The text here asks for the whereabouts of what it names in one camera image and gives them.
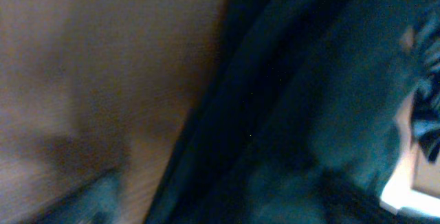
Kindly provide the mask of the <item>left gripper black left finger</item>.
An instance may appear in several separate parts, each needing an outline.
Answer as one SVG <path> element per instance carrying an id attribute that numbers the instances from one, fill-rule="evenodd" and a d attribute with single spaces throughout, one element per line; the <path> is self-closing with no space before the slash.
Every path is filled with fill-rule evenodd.
<path id="1" fill-rule="evenodd" d="M 120 173 L 107 171 L 25 224 L 116 224 L 120 213 Z"/>

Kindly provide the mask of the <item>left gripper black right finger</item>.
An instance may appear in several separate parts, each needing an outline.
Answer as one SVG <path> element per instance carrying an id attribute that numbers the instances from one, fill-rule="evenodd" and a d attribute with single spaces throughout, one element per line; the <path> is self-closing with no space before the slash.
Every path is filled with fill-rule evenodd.
<path id="1" fill-rule="evenodd" d="M 339 172 L 325 171 L 320 178 L 320 195 L 326 223 L 407 224 L 411 218 L 383 209 L 377 198 L 365 193 Z"/>

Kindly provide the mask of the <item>black shorts with patterned waistband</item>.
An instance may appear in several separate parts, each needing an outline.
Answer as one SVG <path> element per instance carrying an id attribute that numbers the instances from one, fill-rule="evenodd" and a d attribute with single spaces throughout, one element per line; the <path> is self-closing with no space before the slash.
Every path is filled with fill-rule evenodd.
<path id="1" fill-rule="evenodd" d="M 437 155 L 438 47 L 439 0 L 230 0 L 220 68 L 145 221 L 326 223 L 325 171 L 380 206 L 411 93 Z"/>

